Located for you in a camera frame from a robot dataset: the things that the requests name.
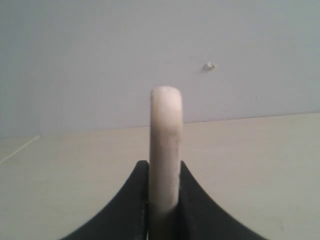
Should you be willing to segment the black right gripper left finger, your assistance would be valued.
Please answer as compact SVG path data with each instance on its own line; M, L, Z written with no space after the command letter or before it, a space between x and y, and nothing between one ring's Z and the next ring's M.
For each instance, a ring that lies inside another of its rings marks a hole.
M145 240L149 163L140 160L128 179L93 218L64 240Z

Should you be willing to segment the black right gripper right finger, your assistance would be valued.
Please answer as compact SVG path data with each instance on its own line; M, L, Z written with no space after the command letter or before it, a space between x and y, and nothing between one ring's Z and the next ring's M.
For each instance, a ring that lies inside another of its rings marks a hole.
M184 161L180 166L178 240L264 240L222 207L201 187Z

